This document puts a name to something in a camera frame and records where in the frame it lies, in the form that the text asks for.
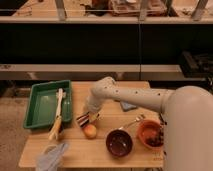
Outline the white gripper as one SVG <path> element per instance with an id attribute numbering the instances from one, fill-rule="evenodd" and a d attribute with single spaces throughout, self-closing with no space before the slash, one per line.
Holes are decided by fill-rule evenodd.
<path id="1" fill-rule="evenodd" d="M 93 95 L 89 95 L 86 98 L 84 110 L 86 112 L 96 113 L 89 115 L 89 123 L 93 123 L 99 118 L 100 114 L 98 112 L 101 110 L 103 103 L 104 103 L 103 99 Z"/>

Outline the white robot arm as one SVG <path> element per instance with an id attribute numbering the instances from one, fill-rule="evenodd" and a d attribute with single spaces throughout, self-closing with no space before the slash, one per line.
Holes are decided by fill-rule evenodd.
<path id="1" fill-rule="evenodd" d="M 107 99 L 163 116 L 164 171 L 213 171 L 212 93 L 197 86 L 176 90 L 120 87 L 105 77 L 91 86 L 85 108 L 95 114 Z"/>

